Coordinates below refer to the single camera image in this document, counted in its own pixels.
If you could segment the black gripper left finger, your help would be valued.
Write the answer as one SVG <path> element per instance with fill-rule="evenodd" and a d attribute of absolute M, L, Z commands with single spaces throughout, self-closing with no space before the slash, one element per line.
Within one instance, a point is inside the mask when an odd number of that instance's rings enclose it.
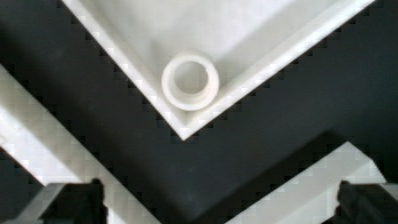
<path fill-rule="evenodd" d="M 52 183 L 39 191 L 13 219 L 13 224 L 107 224 L 105 186 L 89 183 Z"/>

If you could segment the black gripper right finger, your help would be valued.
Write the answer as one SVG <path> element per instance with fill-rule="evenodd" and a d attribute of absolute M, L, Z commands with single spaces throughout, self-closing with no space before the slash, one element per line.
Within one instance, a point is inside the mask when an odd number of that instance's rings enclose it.
<path fill-rule="evenodd" d="M 398 224 L 398 184 L 343 181 L 331 224 Z"/>

